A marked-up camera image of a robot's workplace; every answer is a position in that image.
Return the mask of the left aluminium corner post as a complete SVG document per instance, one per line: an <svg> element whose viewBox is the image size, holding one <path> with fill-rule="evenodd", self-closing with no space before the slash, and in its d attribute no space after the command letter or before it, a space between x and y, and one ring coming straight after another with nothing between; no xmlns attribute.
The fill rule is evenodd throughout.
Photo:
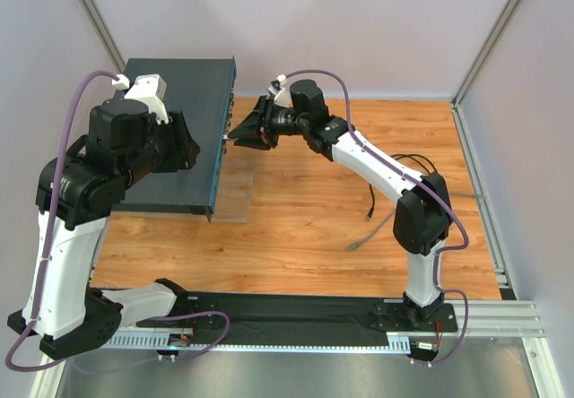
<svg viewBox="0 0 574 398"><path fill-rule="evenodd" d="M82 7L88 21L93 27L96 36L100 40L107 56L109 57L114 68L121 72L126 65L126 60L117 46L113 35L105 22L100 9L95 0L77 0Z"/></svg>

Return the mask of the clear acrylic riser plate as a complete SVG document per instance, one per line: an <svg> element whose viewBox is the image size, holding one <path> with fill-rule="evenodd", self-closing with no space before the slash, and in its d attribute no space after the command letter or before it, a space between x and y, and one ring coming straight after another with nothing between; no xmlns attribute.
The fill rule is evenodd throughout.
<svg viewBox="0 0 574 398"><path fill-rule="evenodd" d="M253 151L227 145L212 221L248 221L256 168L257 158Z"/></svg>

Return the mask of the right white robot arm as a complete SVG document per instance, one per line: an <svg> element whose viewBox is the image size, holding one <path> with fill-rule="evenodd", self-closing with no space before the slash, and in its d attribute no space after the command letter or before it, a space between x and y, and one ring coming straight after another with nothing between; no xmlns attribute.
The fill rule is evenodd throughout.
<svg viewBox="0 0 574 398"><path fill-rule="evenodd" d="M413 323L426 321L444 301L435 279L436 255L452 220L445 180L409 169L369 143L361 133L331 114L323 92L310 79L286 88L272 83L253 110L229 133L237 146L269 151L280 136L301 136L307 146L356 173L395 206L393 234L407 253L408 282L404 309Z"/></svg>

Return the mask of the aluminium rail frame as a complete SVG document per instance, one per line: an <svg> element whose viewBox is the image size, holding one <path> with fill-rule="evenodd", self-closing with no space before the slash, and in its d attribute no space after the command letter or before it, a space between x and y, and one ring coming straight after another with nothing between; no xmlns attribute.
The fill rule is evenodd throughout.
<svg viewBox="0 0 574 398"><path fill-rule="evenodd" d="M100 354L113 351L133 352L135 361L125 362L115 368L89 368L87 361L96 358L95 352L76 356L62 364L37 374L31 389L34 397L69 397L74 375L87 376L103 382L108 376L125 378L135 375L139 382L148 379L151 368L180 366L206 352L211 358L231 357L232 369L240 375L246 370L239 366L245 357L253 359L252 369L257 382L264 380L266 362L270 357L298 357L307 360L318 356L326 361L332 356L367 355L383 362L382 385L375 390L378 396L395 396L400 387L406 387L410 396L463 397L474 394L475 388L462 370L464 354L476 347L481 339L491 343L489 354L492 362L486 368L488 378L486 395L511 397L517 392L519 380L526 383L526 395L551 397L561 395L561 389L544 382L544 358L547 354L544 330L531 301L526 300L471 300L453 299L447 302L454 308L456 317L462 320L454 333L401 333L417 342L433 343L435 351L414 350L408 354L375 353L324 353L324 352L263 352L263 351L217 351L213 347L222 341L230 330L230 318L221 311L197 313L197 317L183 325L166 322L150 322L145 325L129 325L120 331L167 331L199 335L214 339L214 343L200 351L164 352L157 350L104 349Z"/></svg>

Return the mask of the right aluminium corner post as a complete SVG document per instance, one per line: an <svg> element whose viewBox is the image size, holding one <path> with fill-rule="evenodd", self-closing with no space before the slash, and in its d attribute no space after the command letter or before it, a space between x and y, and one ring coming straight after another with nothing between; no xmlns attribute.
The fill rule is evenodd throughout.
<svg viewBox="0 0 574 398"><path fill-rule="evenodd" d="M463 81L457 89L457 92L451 100L451 105L454 108L460 107L465 100L466 96L470 92L481 71L486 65L488 59L490 58L492 52L500 42L503 34L505 33L522 1L523 0L506 0L505 4L502 6L502 9L500 10L495 23L492 25L479 52L474 58L474 61L472 62Z"/></svg>

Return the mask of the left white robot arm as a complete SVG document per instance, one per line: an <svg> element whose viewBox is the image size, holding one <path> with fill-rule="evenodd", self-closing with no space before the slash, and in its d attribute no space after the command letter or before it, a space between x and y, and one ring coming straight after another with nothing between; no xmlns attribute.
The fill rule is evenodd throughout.
<svg viewBox="0 0 574 398"><path fill-rule="evenodd" d="M93 108L87 134L65 142L40 173L35 277L9 327L38 335L40 351L59 361L98 349L120 327L174 315L183 290L173 281L109 291L90 281L113 207L149 174L191 169L199 152L180 111L161 122L133 99Z"/></svg>

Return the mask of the aluminium corner post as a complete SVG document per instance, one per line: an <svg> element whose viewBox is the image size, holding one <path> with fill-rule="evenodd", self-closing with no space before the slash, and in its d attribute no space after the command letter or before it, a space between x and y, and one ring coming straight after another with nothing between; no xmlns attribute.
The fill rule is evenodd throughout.
<svg viewBox="0 0 574 398"><path fill-rule="evenodd" d="M479 52L474 58L474 61L472 62L463 81L457 89L457 92L451 100L451 105L454 108L460 107L465 100L466 96L470 92L481 71L486 65L488 59L490 58L492 52L500 42L503 34L505 33L522 1L523 0L506 0L505 4L502 6L502 9L500 10L495 23L492 25Z"/></svg>
<svg viewBox="0 0 574 398"><path fill-rule="evenodd" d="M126 65L126 60L117 46L113 35L105 22L100 9L95 0L77 0L82 7L88 21L93 27L96 36L100 40L107 56L109 57L114 68L121 72Z"/></svg>

